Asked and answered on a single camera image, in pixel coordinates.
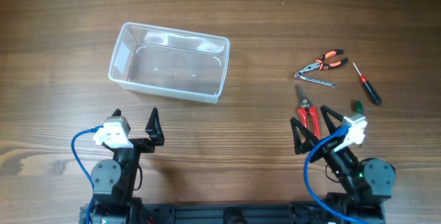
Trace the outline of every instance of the pliers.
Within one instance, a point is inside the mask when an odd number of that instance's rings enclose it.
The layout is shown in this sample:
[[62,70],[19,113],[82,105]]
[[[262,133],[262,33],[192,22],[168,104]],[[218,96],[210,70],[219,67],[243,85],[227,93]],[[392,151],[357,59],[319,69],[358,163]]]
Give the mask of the pliers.
[[342,66],[342,65],[346,64],[346,62],[348,62],[347,58],[344,58],[341,61],[335,62],[335,63],[325,63],[325,61],[332,56],[342,54],[342,53],[343,53],[343,50],[341,50],[341,49],[336,49],[336,50],[332,50],[331,52],[327,52],[326,54],[324,54],[320,58],[316,59],[315,63],[312,63],[312,64],[308,65],[307,67],[301,69],[300,71],[296,72],[294,75],[294,78],[295,79],[303,79],[303,80],[310,81],[313,83],[320,83],[320,84],[328,85],[328,86],[335,88],[336,83],[334,83],[334,82],[326,82],[326,81],[321,81],[321,80],[317,80],[317,79],[312,79],[312,78],[303,76],[303,74],[306,72],[311,72],[312,70],[316,70],[316,69],[330,70],[330,69],[334,69],[334,68],[339,68],[340,66]]
[[314,126],[314,135],[320,140],[320,126],[318,124],[318,116],[316,106],[306,97],[300,85],[297,85],[297,93],[300,97],[300,107],[297,109],[298,114],[302,118],[302,124],[308,128],[307,116],[312,118],[312,125]]

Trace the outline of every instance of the wood grain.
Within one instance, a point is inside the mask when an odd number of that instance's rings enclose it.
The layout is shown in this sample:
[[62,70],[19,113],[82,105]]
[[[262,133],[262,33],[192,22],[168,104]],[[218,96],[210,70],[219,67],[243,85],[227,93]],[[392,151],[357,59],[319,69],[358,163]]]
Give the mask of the wood grain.
[[[218,104],[122,90],[107,77],[121,26],[148,23],[228,37]],[[146,203],[274,203],[310,199],[289,119],[301,84],[313,103],[349,114],[361,99],[363,159],[398,169],[388,223],[441,220],[441,0],[0,0],[0,223],[76,223],[91,189],[70,151],[74,134],[121,108],[140,137],[159,109],[165,146],[142,156]],[[334,48],[370,79],[374,106],[350,65],[312,72],[336,89],[294,81]],[[321,121],[323,134],[325,123]],[[110,153],[77,141],[90,171]],[[324,163],[319,195],[342,191]]]

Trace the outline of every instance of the clear plastic container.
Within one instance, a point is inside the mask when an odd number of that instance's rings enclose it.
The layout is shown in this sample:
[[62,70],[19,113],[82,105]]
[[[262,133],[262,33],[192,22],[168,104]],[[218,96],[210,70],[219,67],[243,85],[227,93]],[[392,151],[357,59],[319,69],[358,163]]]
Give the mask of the clear plastic container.
[[116,41],[109,78],[126,90],[217,103],[228,54],[225,37],[126,23]]

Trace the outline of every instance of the screwdriver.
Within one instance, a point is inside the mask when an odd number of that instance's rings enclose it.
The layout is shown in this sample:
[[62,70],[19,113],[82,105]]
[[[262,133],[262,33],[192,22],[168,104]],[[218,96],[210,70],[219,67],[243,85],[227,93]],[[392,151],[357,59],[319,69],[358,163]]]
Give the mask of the screwdriver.
[[363,88],[367,91],[367,94],[369,95],[369,97],[371,97],[371,100],[373,101],[373,103],[375,103],[376,105],[380,105],[381,104],[380,96],[378,96],[377,92],[373,89],[370,82],[358,70],[357,65],[354,62],[352,62],[352,63],[353,63],[353,66],[356,68],[358,74],[360,75],[360,79],[361,79]]

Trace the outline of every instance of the blue cable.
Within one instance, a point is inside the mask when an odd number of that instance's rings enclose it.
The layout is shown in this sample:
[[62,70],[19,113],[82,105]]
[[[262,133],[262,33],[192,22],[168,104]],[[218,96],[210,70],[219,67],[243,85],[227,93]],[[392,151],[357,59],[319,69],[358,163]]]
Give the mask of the blue cable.
[[322,206],[322,208],[324,208],[325,210],[327,210],[329,213],[333,214],[334,216],[337,216],[338,218],[341,218],[342,220],[345,221],[351,221],[354,223],[362,223],[362,224],[368,224],[365,221],[362,220],[358,220],[356,218],[351,218],[349,216],[345,216],[342,213],[339,213],[333,209],[331,209],[328,205],[326,205],[326,203],[323,203],[318,196],[312,191],[311,186],[309,186],[309,180],[308,180],[308,165],[309,162],[312,158],[312,156],[318,151],[318,149],[320,149],[320,147],[322,147],[324,144],[332,141],[333,138],[336,137],[342,137],[344,135],[347,134],[349,130],[349,126],[348,125],[344,125],[339,127],[333,134],[329,135],[328,137],[324,138],[323,140],[321,140],[318,145],[316,145],[314,148],[312,148],[311,152],[308,154],[306,160],[305,160],[305,166],[303,167],[303,179],[305,180],[305,185],[306,188],[308,189],[309,194],[312,196],[312,198],[314,198],[314,200],[316,200],[316,202]]
[[[103,126],[100,125],[100,126],[97,126],[95,128],[91,128],[89,130],[84,130],[84,131],[79,132],[78,134],[75,134],[75,136],[74,136],[74,138],[72,138],[72,142],[70,144],[70,147],[72,148],[72,153],[74,154],[74,157],[75,157],[76,161],[78,162],[78,165],[80,166],[80,168],[83,170],[85,176],[89,179],[89,182],[92,185],[92,189],[94,189],[95,185],[92,182],[92,178],[90,177],[88,171],[85,170],[82,162],[80,161],[80,158],[78,157],[78,155],[75,152],[75,141],[76,141],[76,138],[80,137],[81,135],[87,134],[87,133],[95,133],[96,131],[98,131],[99,128],[102,128],[102,127]],[[92,205],[93,205],[94,200],[95,200],[95,198],[92,196],[92,199],[90,199],[90,203],[89,203],[89,206],[88,206],[88,212],[87,212],[87,214],[85,216],[85,223],[86,224],[90,223],[90,211],[92,209]]]

